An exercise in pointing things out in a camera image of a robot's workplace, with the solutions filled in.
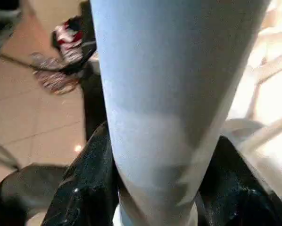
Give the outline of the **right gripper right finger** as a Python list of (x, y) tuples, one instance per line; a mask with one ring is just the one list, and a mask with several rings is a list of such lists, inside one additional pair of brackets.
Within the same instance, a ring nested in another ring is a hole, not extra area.
[(199, 226), (282, 226), (282, 201), (268, 194), (234, 145), (220, 137), (198, 192)]

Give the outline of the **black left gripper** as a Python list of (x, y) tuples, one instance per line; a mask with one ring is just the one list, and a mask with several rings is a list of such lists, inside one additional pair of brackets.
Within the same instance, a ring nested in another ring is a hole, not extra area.
[(65, 74), (80, 72), (97, 49), (95, 39), (83, 41), (82, 18), (72, 17), (57, 25), (51, 35), (52, 46), (66, 63), (60, 71)]

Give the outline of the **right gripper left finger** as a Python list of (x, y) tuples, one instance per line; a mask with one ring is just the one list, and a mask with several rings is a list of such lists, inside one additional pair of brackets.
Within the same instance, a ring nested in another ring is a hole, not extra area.
[(103, 122), (65, 172), (42, 225), (113, 225), (117, 179), (108, 124)]

